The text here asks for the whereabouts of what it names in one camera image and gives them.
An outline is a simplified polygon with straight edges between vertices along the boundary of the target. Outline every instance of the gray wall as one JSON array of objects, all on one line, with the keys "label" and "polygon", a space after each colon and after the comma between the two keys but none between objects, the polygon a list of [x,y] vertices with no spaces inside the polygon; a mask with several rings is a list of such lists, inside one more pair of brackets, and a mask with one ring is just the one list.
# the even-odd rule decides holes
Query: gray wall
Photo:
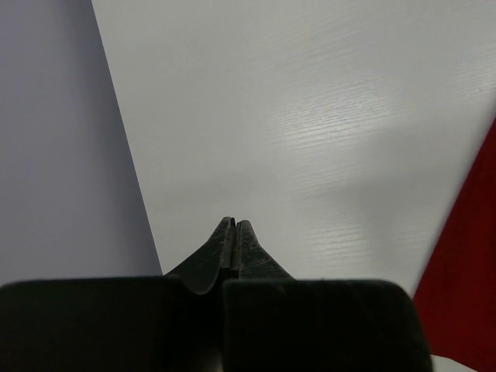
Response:
[{"label": "gray wall", "polygon": [[0,0],[0,284],[160,274],[90,0]]}]

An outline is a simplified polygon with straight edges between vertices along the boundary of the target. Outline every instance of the red object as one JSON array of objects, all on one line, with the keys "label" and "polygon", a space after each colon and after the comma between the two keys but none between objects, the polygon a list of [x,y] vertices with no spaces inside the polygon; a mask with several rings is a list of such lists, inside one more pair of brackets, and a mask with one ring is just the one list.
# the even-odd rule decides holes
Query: red object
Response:
[{"label": "red object", "polygon": [[434,355],[496,372],[496,121],[414,297]]}]

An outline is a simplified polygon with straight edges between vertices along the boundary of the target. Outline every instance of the red fabric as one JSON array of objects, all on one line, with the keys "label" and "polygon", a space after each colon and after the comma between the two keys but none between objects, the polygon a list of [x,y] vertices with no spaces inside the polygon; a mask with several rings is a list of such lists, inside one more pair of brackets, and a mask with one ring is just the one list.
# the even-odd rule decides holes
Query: red fabric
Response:
[{"label": "red fabric", "polygon": [[434,355],[496,372],[496,121],[414,297]]}]

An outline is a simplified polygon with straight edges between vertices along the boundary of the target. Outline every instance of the white wood-grain surface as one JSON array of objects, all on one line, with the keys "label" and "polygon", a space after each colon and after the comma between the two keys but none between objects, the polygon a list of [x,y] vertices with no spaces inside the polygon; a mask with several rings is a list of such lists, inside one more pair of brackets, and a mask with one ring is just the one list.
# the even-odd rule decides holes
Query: white wood-grain surface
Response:
[{"label": "white wood-grain surface", "polygon": [[232,215],[298,278],[413,292],[496,113],[496,2],[93,3],[164,272]]}]

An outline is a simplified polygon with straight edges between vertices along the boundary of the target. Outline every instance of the black plastic part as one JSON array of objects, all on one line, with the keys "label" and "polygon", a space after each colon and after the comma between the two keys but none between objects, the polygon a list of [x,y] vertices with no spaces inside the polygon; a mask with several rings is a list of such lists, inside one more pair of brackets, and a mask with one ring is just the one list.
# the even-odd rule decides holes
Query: black plastic part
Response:
[{"label": "black plastic part", "polygon": [[295,281],[226,218],[165,277],[0,290],[0,371],[431,372],[413,304],[383,281]]}]

